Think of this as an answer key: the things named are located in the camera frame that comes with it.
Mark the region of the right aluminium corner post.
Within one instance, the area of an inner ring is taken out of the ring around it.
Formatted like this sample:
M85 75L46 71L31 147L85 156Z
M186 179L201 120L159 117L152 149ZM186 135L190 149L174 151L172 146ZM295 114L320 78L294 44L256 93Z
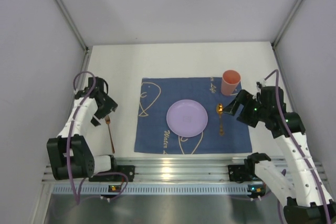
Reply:
M281 42L282 38L284 37L285 33L289 29L291 23L295 19L295 16L298 14L302 4L304 3L305 0L295 0L288 15L286 16L284 22L282 23L279 31L277 32L275 39L271 43L272 49L276 50L278 47L279 43Z

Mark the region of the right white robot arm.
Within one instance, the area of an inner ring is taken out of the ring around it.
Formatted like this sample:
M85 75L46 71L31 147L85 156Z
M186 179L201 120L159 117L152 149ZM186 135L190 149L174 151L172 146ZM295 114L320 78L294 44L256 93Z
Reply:
M289 181L265 153L244 160L252 177L261 179L277 197L287 223L335 223L335 200L325 188L310 154L306 130L296 112L287 112L280 87L261 87L256 95L240 90L223 112L251 127L263 122L281 149Z

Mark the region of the aluminium mounting rail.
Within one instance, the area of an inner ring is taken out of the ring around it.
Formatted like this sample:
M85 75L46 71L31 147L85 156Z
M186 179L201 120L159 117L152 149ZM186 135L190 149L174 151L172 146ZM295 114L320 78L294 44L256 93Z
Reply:
M243 164L242 158L120 158L118 164L131 165L134 181L144 182L227 182L229 165Z

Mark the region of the orange plastic cup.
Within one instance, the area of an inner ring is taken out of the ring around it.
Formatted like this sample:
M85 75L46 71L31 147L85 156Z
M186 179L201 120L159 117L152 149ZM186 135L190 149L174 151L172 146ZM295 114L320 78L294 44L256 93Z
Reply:
M234 93L241 80L240 74L235 70L226 70L222 75L221 93L229 96Z

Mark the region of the purple plastic plate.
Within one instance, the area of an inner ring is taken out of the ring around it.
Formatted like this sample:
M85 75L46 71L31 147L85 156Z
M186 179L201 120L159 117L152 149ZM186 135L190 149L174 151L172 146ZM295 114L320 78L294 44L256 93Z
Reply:
M194 100L179 100L166 113L169 129L178 136L190 138L201 134L208 124L205 108Z

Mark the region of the gold spoon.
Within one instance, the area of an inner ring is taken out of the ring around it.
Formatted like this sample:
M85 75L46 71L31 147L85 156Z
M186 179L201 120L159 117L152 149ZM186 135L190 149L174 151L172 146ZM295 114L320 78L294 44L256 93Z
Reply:
M220 136L223 136L225 134L224 133L224 128L223 128L223 120L222 120L223 109L224 109L224 107L221 103L219 103L216 106L216 112L219 116L219 134L220 134Z

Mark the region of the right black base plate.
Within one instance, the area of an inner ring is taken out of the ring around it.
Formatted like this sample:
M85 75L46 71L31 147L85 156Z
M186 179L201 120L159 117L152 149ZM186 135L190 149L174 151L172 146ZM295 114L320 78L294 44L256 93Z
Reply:
M259 180L245 165L228 165L228 175L231 182L243 183Z

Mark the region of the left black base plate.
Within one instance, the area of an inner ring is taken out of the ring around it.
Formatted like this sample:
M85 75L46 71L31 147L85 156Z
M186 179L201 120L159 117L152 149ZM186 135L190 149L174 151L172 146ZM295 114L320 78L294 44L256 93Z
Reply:
M133 182L135 176L135 166L134 165L118 165L115 171L107 171L98 173L93 177L89 178L90 182L126 182L124 176L118 173L126 175L129 182Z

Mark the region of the left aluminium corner post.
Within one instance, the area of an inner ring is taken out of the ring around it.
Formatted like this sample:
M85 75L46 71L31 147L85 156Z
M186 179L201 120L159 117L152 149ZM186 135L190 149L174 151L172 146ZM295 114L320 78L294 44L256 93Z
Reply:
M84 52L88 51L88 46L85 43L83 37L81 36L71 14L69 13L66 5L64 4L63 0L54 0L60 13L62 14L62 16L64 17L67 25L69 26L71 32L73 33L73 35L75 36L78 44L80 45L80 47L82 48L82 50Z

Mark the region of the aluminium corner post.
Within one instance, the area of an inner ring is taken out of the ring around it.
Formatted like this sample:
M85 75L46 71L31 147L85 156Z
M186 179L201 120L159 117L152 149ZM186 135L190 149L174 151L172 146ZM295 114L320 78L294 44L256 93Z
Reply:
M63 0L54 0L60 13L62 14L62 16L64 17L67 25L69 26L71 32L73 33L73 35L75 36L78 44L80 45L80 47L82 48L82 50L84 52L88 51L88 46L85 43L83 37L81 36L71 14L69 13L66 5L64 4Z
M279 31L277 32L275 39L271 43L272 49L276 50L278 47L279 43L281 42L282 38L284 37L285 33L289 29L291 23L295 19L295 16L298 14L302 4L304 3L305 0L295 0L288 15L286 16L284 22L282 23Z

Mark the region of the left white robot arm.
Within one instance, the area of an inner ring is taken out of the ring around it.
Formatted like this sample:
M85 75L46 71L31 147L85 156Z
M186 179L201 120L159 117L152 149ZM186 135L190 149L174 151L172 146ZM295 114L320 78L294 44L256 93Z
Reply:
M101 172L112 172L117 165L111 154L94 154L86 135L90 127L100 125L118 107L108 96L108 84L100 77L88 78L88 86L75 95L72 112L57 137L47 142L47 152L53 176L56 180L68 179L67 155L73 178L92 177Z

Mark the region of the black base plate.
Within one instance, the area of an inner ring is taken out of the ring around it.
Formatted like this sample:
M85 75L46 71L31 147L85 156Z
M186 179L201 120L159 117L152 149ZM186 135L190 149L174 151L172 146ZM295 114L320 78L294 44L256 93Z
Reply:
M118 165L115 171L107 171L98 173L93 177L89 178L90 182L126 182L124 176L118 173L126 175L129 182L133 182L135 176L135 166L134 165Z
M243 183L259 180L245 165L228 165L228 175L231 182Z

